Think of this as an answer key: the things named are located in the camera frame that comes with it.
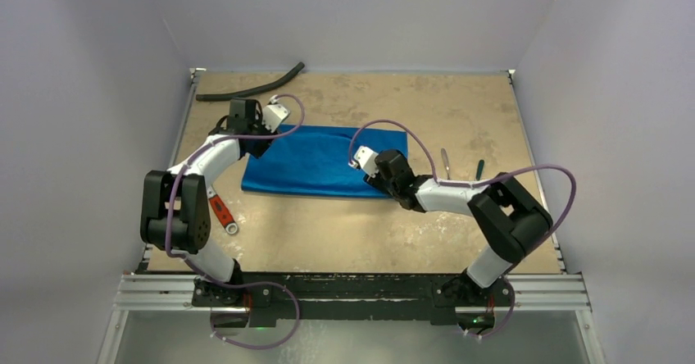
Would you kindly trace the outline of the blue cloth napkin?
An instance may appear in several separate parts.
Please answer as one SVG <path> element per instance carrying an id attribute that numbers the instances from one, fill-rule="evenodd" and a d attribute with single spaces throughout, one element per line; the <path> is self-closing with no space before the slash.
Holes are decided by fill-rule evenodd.
<path id="1" fill-rule="evenodd" d="M 386 198 L 348 165 L 356 127 L 304 125 L 250 157 L 241 189 L 246 192 L 334 198 Z"/>

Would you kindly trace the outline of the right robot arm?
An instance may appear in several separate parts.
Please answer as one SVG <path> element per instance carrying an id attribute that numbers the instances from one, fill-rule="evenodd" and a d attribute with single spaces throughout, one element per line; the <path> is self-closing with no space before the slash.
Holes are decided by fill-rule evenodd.
<path id="1" fill-rule="evenodd" d="M 480 255 L 462 273 L 461 296 L 479 304 L 493 284 L 524 260 L 544 240 L 553 225 L 550 214 L 514 177 L 499 174 L 491 184 L 437 181 L 415 175 L 397 149 L 375 152 L 361 146 L 352 166 L 364 181 L 414 212 L 450 212 L 471 216 L 487 241 Z"/>

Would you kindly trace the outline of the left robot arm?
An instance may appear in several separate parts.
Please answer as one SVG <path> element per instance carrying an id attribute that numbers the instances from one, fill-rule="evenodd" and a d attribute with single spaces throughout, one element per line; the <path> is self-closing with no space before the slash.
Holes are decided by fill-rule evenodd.
<path id="1" fill-rule="evenodd" d="M 223 305 L 242 300 L 244 283 L 238 261 L 211 238 L 210 210 L 223 204 L 213 184 L 235 162 L 262 156 L 289 115 L 277 102 L 262 106 L 255 99 L 234 99 L 228 114 L 189 157 L 165 171 L 145 175 L 142 241 L 186 262 L 214 283 L 212 294 Z"/>

